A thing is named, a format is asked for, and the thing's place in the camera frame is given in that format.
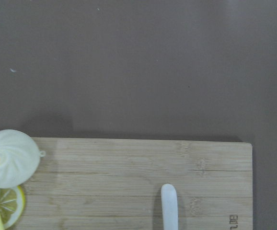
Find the bamboo cutting board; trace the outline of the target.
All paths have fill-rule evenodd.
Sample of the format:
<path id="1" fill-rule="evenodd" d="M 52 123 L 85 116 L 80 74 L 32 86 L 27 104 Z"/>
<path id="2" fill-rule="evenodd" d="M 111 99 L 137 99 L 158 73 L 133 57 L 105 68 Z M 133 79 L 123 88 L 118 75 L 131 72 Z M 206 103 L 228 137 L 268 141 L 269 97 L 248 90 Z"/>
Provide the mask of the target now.
<path id="1" fill-rule="evenodd" d="M 179 229 L 253 228 L 252 145 L 35 138 L 46 152 L 23 184 L 15 230 L 160 230 L 161 187 L 177 191 Z"/>

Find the white ceramic spoon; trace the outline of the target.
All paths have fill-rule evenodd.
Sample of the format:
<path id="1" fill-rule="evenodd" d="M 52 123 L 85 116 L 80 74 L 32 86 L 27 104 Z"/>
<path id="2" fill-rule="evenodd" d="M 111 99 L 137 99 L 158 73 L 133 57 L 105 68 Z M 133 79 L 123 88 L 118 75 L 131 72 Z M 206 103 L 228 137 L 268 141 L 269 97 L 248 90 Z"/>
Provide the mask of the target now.
<path id="1" fill-rule="evenodd" d="M 178 230 L 178 202 L 176 189 L 171 184 L 161 187 L 162 220 L 164 230 Z"/>

